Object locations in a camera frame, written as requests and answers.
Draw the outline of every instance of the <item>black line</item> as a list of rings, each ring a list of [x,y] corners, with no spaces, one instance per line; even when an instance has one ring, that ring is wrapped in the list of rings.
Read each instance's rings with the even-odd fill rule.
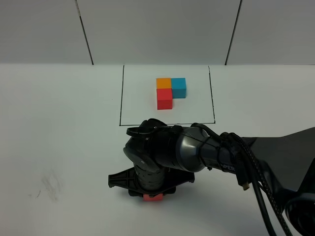
[[[210,93],[211,93],[211,101],[212,101],[213,120],[215,121],[215,122],[214,122],[214,124],[215,124],[215,123],[216,123],[216,115],[215,115],[215,106],[214,106],[214,104],[213,104],[211,75],[210,75],[210,66],[208,66],[208,69],[209,69],[209,81],[210,81]]]
[[[36,198],[38,198],[38,197],[39,197],[39,195],[40,195],[40,191],[39,191],[38,196],[37,196]]]
[[[80,9],[79,9],[79,5],[78,5],[77,0],[75,0],[75,5],[77,6],[77,10],[78,10],[78,14],[79,14],[80,22],[81,22],[81,27],[82,27],[82,30],[83,30],[85,42],[86,42],[87,47],[88,47],[91,63],[92,63],[92,65],[94,65],[92,54],[91,54],[91,50],[90,50],[90,46],[89,46],[89,42],[88,42],[88,38],[87,38],[87,34],[85,33],[85,29],[84,29],[84,25],[83,25],[83,21],[82,21],[82,17],[81,17],[81,13],[80,13]]]
[[[178,125],[178,124],[193,124],[193,123],[176,123],[176,124],[167,124],[167,125]],[[200,124],[215,124],[214,122],[211,123],[200,123]],[[120,124],[119,126],[139,126],[140,124]]]
[[[231,41],[230,41],[230,46],[228,47],[228,51],[227,51],[227,55],[226,55],[225,65],[227,65],[227,60],[228,60],[228,57],[229,57],[229,55],[230,55],[230,50],[231,50],[231,46],[232,46],[232,41],[233,41],[233,38],[234,38],[234,33],[235,33],[237,21],[238,21],[238,16],[239,16],[239,14],[240,14],[242,2],[243,2],[243,0],[240,0],[240,5],[238,6],[238,11],[237,11],[236,19],[235,19],[235,24],[234,24],[234,29],[233,29]]]
[[[121,102],[120,102],[119,126],[121,126],[121,123],[122,123],[123,93],[124,93],[124,72],[125,72],[125,65],[123,65],[122,99],[121,99]]]

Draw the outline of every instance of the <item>orange cube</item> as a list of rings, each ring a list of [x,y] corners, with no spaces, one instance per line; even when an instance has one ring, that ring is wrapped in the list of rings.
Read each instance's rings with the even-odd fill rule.
[[[171,78],[157,78],[157,89],[171,89]]]

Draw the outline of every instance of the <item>wooden block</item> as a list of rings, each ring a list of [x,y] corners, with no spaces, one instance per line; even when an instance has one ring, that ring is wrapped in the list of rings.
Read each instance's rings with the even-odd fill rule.
[[[172,94],[173,98],[186,98],[186,79],[172,78]]]
[[[173,95],[171,88],[157,89],[157,109],[166,110],[173,108]]]
[[[171,78],[157,78],[157,89],[171,89]]]

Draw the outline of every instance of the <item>black rectangle outline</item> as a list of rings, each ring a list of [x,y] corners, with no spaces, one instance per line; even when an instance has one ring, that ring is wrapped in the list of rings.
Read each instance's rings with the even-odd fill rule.
[[[216,116],[215,116],[215,107],[213,105],[213,95],[212,95],[212,85],[211,85],[211,75],[210,75],[210,67],[209,69],[209,83],[210,83],[210,94],[211,94],[211,101],[212,101],[212,111],[213,111],[213,120],[214,122],[210,123],[202,123],[202,124],[215,124],[216,123]],[[125,72],[125,65],[123,66],[123,82],[122,82],[122,98],[120,103],[120,118],[119,118],[119,126],[139,126],[140,124],[122,124],[122,110],[123,110],[123,95],[124,95],[124,72]],[[176,124],[167,124],[167,125],[187,125],[191,123],[176,123]]]

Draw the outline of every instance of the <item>black cable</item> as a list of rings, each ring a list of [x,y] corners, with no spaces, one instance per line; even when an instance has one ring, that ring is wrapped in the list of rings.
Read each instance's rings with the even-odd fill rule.
[[[265,192],[264,187],[261,185],[261,183],[258,183],[258,184],[259,184],[260,189]]]
[[[234,133],[231,133],[231,135],[237,141],[237,143],[241,146],[243,151],[245,151],[247,157],[250,159],[250,161],[252,163],[250,165],[250,167],[254,166],[255,170],[257,171],[257,174],[259,176],[259,180],[262,184],[262,187],[263,187],[263,189],[264,189],[264,191],[268,197],[268,200],[272,206],[272,209],[274,210],[276,217],[277,217],[285,235],[286,236],[292,236],[292,233],[291,233],[289,227],[287,226],[287,224],[286,224],[286,222],[282,216],[282,213],[279,211],[278,206],[276,204],[276,201],[273,198],[273,195],[272,195],[270,187],[267,183],[267,180],[266,180],[265,176],[263,175],[263,171],[261,169],[259,161],[256,159],[252,150],[247,146],[247,144],[244,142],[244,140],[241,137],[239,137],[238,135],[236,135]]]
[[[263,198],[263,196],[261,194],[261,191],[260,191],[260,186],[259,186],[260,184],[258,182],[256,173],[254,172],[252,163],[251,163],[249,158],[247,159],[247,162],[248,162],[248,170],[249,170],[249,173],[251,175],[252,186],[253,186],[254,191],[255,191],[255,195],[256,195],[256,198],[257,198],[258,206],[259,206],[259,209],[260,209],[260,212],[261,212],[261,216],[262,216],[262,218],[264,220],[266,229],[267,229],[267,231],[268,231],[270,236],[277,236],[277,234],[276,234],[276,232],[274,230],[274,227],[271,224],[270,217],[269,217],[269,214],[268,214],[268,211],[267,211],[267,208],[266,208],[266,204],[265,204],[264,198]]]
[[[207,134],[209,136],[211,136],[212,138],[214,138],[216,141],[218,141],[218,142],[222,141],[222,137],[220,135],[216,134],[214,131],[212,131],[212,129],[210,129],[209,127],[205,126],[204,124],[194,123],[194,124],[191,125],[191,127],[201,128],[204,131],[206,131]]]

